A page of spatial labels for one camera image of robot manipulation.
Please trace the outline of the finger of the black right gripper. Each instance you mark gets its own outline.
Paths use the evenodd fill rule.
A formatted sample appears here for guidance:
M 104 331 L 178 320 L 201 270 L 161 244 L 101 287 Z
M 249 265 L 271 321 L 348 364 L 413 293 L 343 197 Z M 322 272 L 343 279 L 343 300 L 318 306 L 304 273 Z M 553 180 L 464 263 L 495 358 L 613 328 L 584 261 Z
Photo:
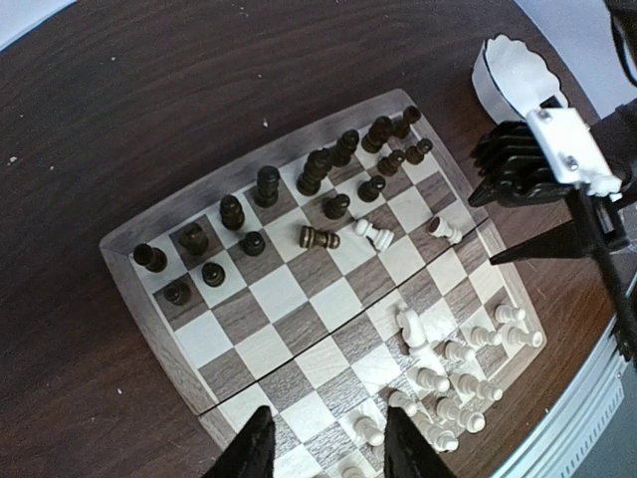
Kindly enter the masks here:
M 597 242 L 590 224 L 567 221 L 490 258 L 491 264 L 530 259 L 579 259 L 589 256 Z
M 471 193 L 468 202 L 472 207 L 484 207 L 497 200 L 501 182 L 485 178 Z

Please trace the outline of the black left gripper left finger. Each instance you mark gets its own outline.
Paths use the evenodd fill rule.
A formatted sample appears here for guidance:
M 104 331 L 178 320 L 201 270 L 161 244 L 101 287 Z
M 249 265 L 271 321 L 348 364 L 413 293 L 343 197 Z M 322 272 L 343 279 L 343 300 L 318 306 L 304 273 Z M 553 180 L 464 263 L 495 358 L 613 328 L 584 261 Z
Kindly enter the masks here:
M 208 470 L 209 477 L 273 477 L 276 425 L 267 405 L 260 405 Z

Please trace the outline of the white knight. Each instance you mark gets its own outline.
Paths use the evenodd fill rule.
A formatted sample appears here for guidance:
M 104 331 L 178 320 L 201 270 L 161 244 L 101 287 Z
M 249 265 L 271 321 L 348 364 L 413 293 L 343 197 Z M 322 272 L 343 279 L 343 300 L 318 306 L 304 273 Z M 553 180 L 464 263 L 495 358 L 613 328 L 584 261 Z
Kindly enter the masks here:
M 419 349 L 427 344 L 427 337 L 418 314 L 412 309 L 401 310 L 396 317 L 402 338 L 410 349 Z

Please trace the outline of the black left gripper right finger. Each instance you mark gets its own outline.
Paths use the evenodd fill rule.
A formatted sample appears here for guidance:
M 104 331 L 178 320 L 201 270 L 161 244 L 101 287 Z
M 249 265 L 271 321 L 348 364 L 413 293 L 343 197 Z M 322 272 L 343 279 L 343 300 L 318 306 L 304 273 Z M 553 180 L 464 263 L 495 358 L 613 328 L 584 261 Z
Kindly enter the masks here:
M 452 470 L 399 407 L 387 409 L 383 473 L 390 478 L 453 477 Z

